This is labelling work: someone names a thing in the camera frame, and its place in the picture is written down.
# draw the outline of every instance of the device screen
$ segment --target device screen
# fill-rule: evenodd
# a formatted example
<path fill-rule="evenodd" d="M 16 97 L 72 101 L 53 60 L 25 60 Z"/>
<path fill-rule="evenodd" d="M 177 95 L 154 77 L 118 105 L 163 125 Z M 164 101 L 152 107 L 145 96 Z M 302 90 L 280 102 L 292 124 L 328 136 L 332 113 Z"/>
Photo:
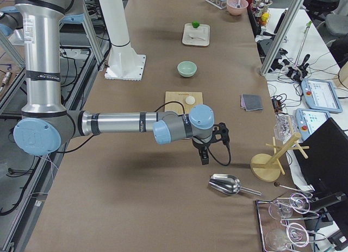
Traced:
<path fill-rule="evenodd" d="M 312 96 L 316 106 L 337 109 L 329 83 L 319 81 L 308 81 L 308 85 L 312 91 Z"/>
<path fill-rule="evenodd" d="M 324 112 L 303 111 L 304 119 L 308 126 L 309 134 L 312 134 L 328 119 Z"/>

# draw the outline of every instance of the black monitor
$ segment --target black monitor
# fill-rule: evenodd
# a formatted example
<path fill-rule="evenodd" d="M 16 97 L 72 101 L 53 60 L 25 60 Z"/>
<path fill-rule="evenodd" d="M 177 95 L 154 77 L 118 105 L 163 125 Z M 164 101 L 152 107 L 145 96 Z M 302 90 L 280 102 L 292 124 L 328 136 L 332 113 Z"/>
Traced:
<path fill-rule="evenodd" d="M 304 179 L 315 188 L 314 195 L 321 198 L 344 192 L 348 196 L 348 136 L 329 118 L 303 146 L 308 159 L 295 151 Z M 348 199 L 327 207 L 342 234 L 348 237 Z"/>

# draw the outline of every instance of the green bowl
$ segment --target green bowl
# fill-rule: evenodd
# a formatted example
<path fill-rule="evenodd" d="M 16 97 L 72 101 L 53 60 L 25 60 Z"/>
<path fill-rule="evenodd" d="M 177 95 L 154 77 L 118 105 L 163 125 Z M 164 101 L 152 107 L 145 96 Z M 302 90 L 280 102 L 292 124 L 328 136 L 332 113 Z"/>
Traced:
<path fill-rule="evenodd" d="M 191 61 L 183 61 L 178 65 L 178 72 L 182 77 L 192 77 L 197 71 L 197 66 Z"/>

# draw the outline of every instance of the scoop handle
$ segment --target scoop handle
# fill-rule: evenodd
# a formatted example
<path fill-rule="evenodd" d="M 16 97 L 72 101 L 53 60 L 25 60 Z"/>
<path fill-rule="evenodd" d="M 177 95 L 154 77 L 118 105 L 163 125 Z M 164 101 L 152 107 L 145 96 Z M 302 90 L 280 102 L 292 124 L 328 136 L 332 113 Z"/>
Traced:
<path fill-rule="evenodd" d="M 240 187 L 240 190 L 244 191 L 244 192 L 247 192 L 247 193 L 251 193 L 251 194 L 257 195 L 257 196 L 261 196 L 262 195 L 261 192 L 255 191 L 255 190 L 252 190 L 252 189 L 246 188 L 246 187 Z"/>

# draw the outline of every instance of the light blue cap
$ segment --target light blue cap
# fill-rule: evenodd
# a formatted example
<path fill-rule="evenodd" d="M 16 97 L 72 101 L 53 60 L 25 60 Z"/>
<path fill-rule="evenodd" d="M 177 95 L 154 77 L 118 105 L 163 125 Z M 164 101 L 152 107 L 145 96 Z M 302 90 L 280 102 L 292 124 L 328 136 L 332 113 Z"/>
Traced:
<path fill-rule="evenodd" d="M 153 123 L 153 134 L 158 144 L 166 144 L 171 142 L 169 128 L 162 120 Z"/>
<path fill-rule="evenodd" d="M 65 16 L 61 22 L 64 24 L 81 24 L 84 21 L 84 14 Z"/>
<path fill-rule="evenodd" d="M 191 124 L 199 129 L 207 130 L 214 126 L 214 113 L 212 109 L 204 104 L 193 107 L 189 114 Z"/>
<path fill-rule="evenodd" d="M 4 13 L 19 13 L 15 6 L 7 6 L 0 9 Z"/>
<path fill-rule="evenodd" d="M 9 36 L 13 33 L 13 30 L 11 28 L 3 24 L 0 24 L 0 31 L 2 32 L 2 34 L 4 34 L 4 36 Z"/>
<path fill-rule="evenodd" d="M 21 149 L 37 156 L 54 152 L 61 145 L 61 138 L 56 128 L 38 118 L 25 118 L 19 121 L 13 136 Z"/>

